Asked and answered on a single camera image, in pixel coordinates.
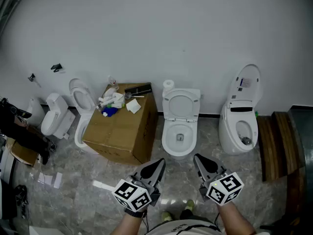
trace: marble floor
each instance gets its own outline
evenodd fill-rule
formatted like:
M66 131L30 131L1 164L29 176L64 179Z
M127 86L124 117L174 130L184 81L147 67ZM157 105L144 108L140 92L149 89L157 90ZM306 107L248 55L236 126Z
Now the marble floor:
M28 219L22 219L18 211L18 217L13 220L19 234L29 234L28 225L32 225L56 228L65 235L108 235L122 218L123 208L102 186L115 186L135 167L113 163L100 155L91 155L77 148L74 134L78 121L79 115L69 130L69 139L57 141L58 147L47 165L37 162L31 168L16 163L13 186L26 185L29 201ZM152 159L164 157L167 167L158 186L161 197L155 207L148 208L150 228L160 223L160 214L164 210L178 218L188 199L196 203L195 215L214 221L218 214L215 204L203 202L198 192L200 179L192 161L195 153L214 156L238 173L245 187L234 202L256 228L274 222L284 214L286 178L272 183L262 182L258 146L241 156L225 154L219 143L218 124L216 118L200 118L196 148L186 160L179 162L162 148L164 119L159 117ZM223 229L220 218L218 224ZM142 223L139 234L145 232L146 227Z

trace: blue object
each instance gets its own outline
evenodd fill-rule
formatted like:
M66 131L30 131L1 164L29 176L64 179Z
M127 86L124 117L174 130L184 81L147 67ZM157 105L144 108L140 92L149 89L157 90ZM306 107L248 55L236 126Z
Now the blue object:
M112 117L115 113L117 113L118 109L117 108L114 108L114 107L111 107L111 108L108 108L108 107L105 107L101 113L103 114L104 112L108 114L108 117Z

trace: toilet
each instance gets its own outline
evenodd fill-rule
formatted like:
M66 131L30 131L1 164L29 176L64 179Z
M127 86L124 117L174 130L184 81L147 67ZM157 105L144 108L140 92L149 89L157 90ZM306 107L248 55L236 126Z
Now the toilet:
M57 93L51 93L46 100L50 110L41 124L41 132L45 136L54 135L59 139L69 138L67 131L72 125L75 115L68 110L65 100Z
M164 128L162 145L176 160L185 159L196 146L197 126L200 111L200 90L163 90Z
M80 119L75 132L75 144L83 151L98 154L82 140L84 132L89 124L94 109L96 108L96 98L94 93L80 79L74 78L69 82L70 97L79 112Z
M35 126L36 128L39 127L45 117L45 111L40 105L39 100L36 98L31 98L29 100L29 105L26 111L31 113L31 117L26 119L27 123Z
M255 147L258 124L254 107L261 97L260 70L247 65L234 77L220 115L220 143L227 154L239 155Z

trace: wooden board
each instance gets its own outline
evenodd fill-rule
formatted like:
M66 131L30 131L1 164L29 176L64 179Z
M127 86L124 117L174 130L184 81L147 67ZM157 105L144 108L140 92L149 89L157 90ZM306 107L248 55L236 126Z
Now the wooden board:
M293 173L301 167L299 160L299 151L296 144L295 135L291 126L288 113L274 112L272 121L275 129L278 130L277 142L283 148L286 157L287 174Z
M277 129L271 117L257 117L263 181L272 181L287 174L286 159Z
M298 214L305 203L305 168L295 170L287 176L286 214Z

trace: brown cardboard box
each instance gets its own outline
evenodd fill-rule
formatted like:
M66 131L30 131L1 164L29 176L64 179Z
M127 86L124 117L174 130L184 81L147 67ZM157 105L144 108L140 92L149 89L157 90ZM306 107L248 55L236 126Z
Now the brown cardboard box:
M143 84L119 84L117 92L123 94L126 88L139 85ZM149 161L157 127L157 106L153 93L136 99L141 108L135 114L124 107L112 117L104 117L96 109L83 141L114 162L140 165Z
M34 127L29 126L27 128L30 132L35 133L38 137L43 138L43 135L36 130ZM8 138L6 141L6 146L8 147L11 154L20 162L26 165L34 166L38 153L28 149L24 146L21 146L18 142L15 142L15 139Z

